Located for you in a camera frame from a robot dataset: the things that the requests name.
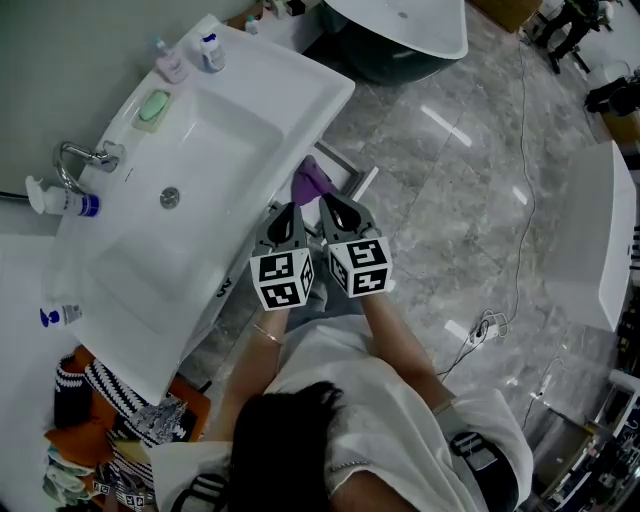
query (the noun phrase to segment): soap dish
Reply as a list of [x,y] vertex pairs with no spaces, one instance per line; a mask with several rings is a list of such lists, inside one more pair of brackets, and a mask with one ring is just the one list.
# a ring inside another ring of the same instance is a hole
[[154,133],[173,103],[173,94],[163,89],[154,89],[142,102],[131,123],[138,130]]

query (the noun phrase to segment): sink basin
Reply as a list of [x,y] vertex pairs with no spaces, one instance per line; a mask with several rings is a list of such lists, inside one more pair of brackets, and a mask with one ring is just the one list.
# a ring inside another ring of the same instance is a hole
[[[151,72],[111,121],[102,140],[123,144],[128,156],[112,174],[83,170],[80,183],[102,209],[62,220],[43,285],[47,299],[82,306],[73,334],[152,404],[210,331],[272,197],[354,88],[224,25],[217,34],[227,66],[208,74],[193,48],[197,27],[177,47],[187,80],[170,85]],[[173,101],[147,133],[132,122],[154,89]],[[167,189],[177,194],[163,205]]]

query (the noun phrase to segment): drain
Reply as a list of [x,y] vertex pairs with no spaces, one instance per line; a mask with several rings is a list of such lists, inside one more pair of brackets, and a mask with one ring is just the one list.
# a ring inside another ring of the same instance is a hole
[[175,187],[167,187],[160,193],[160,204],[165,210],[171,210],[178,206],[180,192]]

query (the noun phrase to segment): marble floor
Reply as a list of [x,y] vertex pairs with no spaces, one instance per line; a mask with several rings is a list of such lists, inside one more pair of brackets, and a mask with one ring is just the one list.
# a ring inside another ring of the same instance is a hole
[[[467,27],[464,59],[402,87],[364,82],[321,39],[309,56],[357,83],[324,138],[357,165],[381,169],[363,203],[391,240],[392,298],[437,368],[447,369],[462,344],[447,322],[467,330],[486,309],[509,318],[517,313],[508,336],[465,358],[447,385],[455,393],[499,388],[522,423],[530,393],[548,373],[550,385],[533,404],[527,431],[545,412],[543,402],[582,422],[600,405],[616,340],[571,324],[545,293],[541,274],[566,188],[567,158],[596,143],[591,126],[598,135],[596,118],[582,109],[586,82],[569,58],[554,75],[540,50],[469,5]],[[516,275],[534,204],[523,151],[536,210]],[[246,337],[242,332],[256,310],[257,300],[246,298],[254,296],[245,275],[212,335],[183,366],[214,379],[208,392],[214,408],[241,351],[237,340]]]

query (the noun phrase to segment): small bottle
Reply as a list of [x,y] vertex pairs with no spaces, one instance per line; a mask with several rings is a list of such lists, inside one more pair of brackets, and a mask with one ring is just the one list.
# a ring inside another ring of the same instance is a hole
[[52,303],[40,309],[40,322],[43,327],[63,327],[82,318],[82,308],[77,304]]
[[184,81],[189,74],[189,70],[180,56],[158,36],[154,38],[153,44],[159,53],[156,59],[156,67],[162,77],[171,84],[179,84]]
[[76,194],[66,188],[42,189],[42,180],[27,176],[27,196],[31,207],[38,213],[95,217],[100,211],[100,198],[93,194]]
[[276,18],[281,20],[287,15],[287,8],[280,0],[273,0],[273,8],[271,9],[273,13],[276,15]]
[[200,30],[200,52],[202,53],[202,62],[206,71],[217,73],[221,71],[225,65],[225,56],[218,36],[213,32],[215,26]]
[[249,16],[247,22],[244,24],[244,30],[255,36],[258,33],[258,20],[253,16]]

